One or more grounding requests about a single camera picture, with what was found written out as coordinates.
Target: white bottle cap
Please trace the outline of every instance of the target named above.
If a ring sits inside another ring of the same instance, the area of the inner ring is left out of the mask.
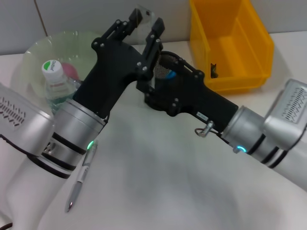
[[[63,80],[64,70],[59,61],[49,60],[42,66],[43,75],[50,83],[57,83]]]

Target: silver pen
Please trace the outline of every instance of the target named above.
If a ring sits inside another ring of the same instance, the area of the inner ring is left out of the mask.
[[[87,172],[88,172],[88,170],[91,166],[91,162],[92,162],[94,155],[96,153],[97,146],[98,146],[97,140],[95,140],[95,141],[93,141],[93,143],[91,142],[89,144],[88,151],[86,152],[85,158],[84,158],[83,163],[82,163],[82,168],[80,169],[78,177],[77,177],[77,182],[73,186],[73,188],[71,190],[71,195],[69,196],[69,199],[67,201],[66,208],[65,208],[66,212],[69,212],[70,209],[72,208],[72,206],[76,203],[78,195],[81,191],[82,184],[85,180]]]

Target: yellow plastic bin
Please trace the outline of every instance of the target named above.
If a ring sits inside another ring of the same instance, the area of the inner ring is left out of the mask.
[[[190,46],[204,83],[221,93],[260,87],[271,75],[273,41],[249,0],[190,0]],[[211,63],[217,78],[211,78]]]

